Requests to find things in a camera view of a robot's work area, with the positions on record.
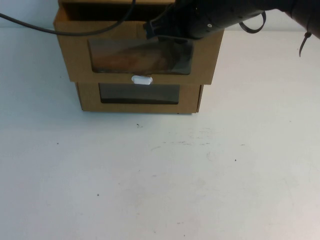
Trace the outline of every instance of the black cable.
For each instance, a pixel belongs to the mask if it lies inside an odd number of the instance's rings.
[[[12,18],[10,16],[4,15],[2,13],[0,13],[0,18],[6,19],[6,20],[8,20],[10,22],[13,22],[15,24],[19,24],[19,25],[24,26],[26,28],[34,29],[34,30],[37,30],[37,31],[40,31],[40,32],[44,32],[44,33],[48,33],[48,34],[54,34],[54,35],[60,35],[60,36],[71,36],[71,37],[83,37],[83,36],[91,36],[91,35],[102,34],[102,33],[105,33],[107,31],[110,31],[111,29],[114,29],[114,28],[118,27],[120,24],[122,24],[124,21],[126,21],[130,17],[132,11],[134,10],[135,5],[136,5],[136,0],[132,0],[130,9],[126,12],[126,14],[123,16],[123,18],[120,19],[119,21],[117,21],[115,24],[113,24],[111,26],[108,26],[106,28],[103,28],[103,29],[99,29],[99,30],[96,30],[96,31],[89,31],[89,32],[54,31],[54,30],[42,28],[42,27],[39,27],[39,26],[35,26],[35,25],[29,24],[29,23],[26,23],[26,22],[23,22],[23,21],[19,21],[19,20],[15,19],[15,18]]]

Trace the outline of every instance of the white surface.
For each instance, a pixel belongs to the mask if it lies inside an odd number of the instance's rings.
[[[318,240],[320,41],[299,58],[302,39],[226,32],[200,113],[108,114],[81,111],[56,37],[2,29],[1,239]]]
[[[0,13],[17,18],[41,27],[52,27],[58,11],[58,0],[0,0]],[[259,28],[262,20],[252,19],[247,24],[252,28]],[[17,27],[14,23],[0,19],[0,27]],[[230,30],[240,30],[239,25]],[[267,13],[265,31],[303,31],[295,21],[283,12],[274,10]]]
[[[150,76],[134,75],[132,76],[131,79],[134,84],[138,84],[138,85],[150,85],[153,82],[153,78]]]

